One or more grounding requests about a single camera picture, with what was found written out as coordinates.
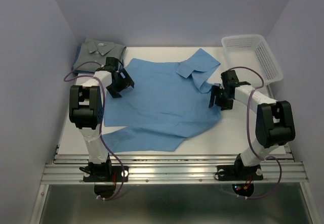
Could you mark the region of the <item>light blue long sleeve shirt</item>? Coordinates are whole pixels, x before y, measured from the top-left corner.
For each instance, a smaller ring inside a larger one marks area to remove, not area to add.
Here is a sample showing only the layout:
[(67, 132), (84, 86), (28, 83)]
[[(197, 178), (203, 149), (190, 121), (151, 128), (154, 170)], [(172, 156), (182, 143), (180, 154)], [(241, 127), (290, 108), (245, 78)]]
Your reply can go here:
[(221, 120), (220, 108), (209, 108), (208, 79), (220, 66), (203, 49), (182, 62), (132, 59), (126, 71), (134, 88), (121, 98), (107, 95), (104, 125), (116, 127), (103, 139), (111, 151), (175, 151)]

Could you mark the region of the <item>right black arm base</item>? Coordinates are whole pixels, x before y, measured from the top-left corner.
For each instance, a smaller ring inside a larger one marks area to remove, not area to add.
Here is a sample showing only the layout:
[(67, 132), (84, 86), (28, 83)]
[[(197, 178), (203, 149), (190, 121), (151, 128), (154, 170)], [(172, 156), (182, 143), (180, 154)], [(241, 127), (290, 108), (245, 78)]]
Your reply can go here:
[(216, 169), (217, 171), (214, 174), (214, 179), (221, 182), (246, 181), (250, 177), (253, 181), (262, 181), (264, 179), (260, 165), (253, 167), (244, 166), (242, 169), (238, 169), (234, 165), (218, 165)]

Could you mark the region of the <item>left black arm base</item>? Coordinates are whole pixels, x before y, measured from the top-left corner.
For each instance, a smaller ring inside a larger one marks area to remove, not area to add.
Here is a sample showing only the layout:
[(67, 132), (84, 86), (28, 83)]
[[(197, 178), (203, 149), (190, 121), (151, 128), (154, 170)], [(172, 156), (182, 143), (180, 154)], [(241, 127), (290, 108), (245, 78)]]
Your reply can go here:
[(104, 168), (100, 170), (90, 170), (89, 166), (80, 167), (83, 172), (83, 181), (86, 183), (121, 183), (128, 181), (129, 167), (124, 166), (125, 171), (121, 166), (113, 165), (111, 171)]

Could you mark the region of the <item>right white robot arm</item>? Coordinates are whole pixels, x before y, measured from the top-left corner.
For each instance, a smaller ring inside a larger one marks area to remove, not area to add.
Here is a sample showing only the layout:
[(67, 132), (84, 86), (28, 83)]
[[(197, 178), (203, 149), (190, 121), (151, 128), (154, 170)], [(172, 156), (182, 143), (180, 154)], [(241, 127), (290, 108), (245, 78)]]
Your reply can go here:
[(291, 104), (277, 101), (258, 91), (265, 84), (254, 88), (247, 81), (239, 81), (235, 69), (221, 73), (222, 83), (212, 86), (209, 108), (231, 110), (234, 101), (246, 105), (248, 148), (240, 153), (233, 166), (237, 178), (245, 178), (251, 167), (264, 160), (274, 160), (271, 152), (294, 140), (296, 136)]

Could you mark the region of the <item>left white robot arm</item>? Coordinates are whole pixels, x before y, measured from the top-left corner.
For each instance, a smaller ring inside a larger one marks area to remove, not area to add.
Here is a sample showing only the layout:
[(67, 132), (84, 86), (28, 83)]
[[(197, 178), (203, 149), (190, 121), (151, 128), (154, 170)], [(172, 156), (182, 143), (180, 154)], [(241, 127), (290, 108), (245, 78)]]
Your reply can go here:
[(81, 75), (88, 80), (73, 85), (69, 92), (69, 120), (83, 135), (89, 153), (89, 164), (94, 165), (95, 175), (103, 181), (112, 177), (112, 167), (107, 165), (109, 153), (102, 140), (102, 122), (106, 94), (121, 98), (120, 92), (134, 87), (134, 82), (123, 63), (114, 57), (106, 58), (104, 65), (93, 75)]

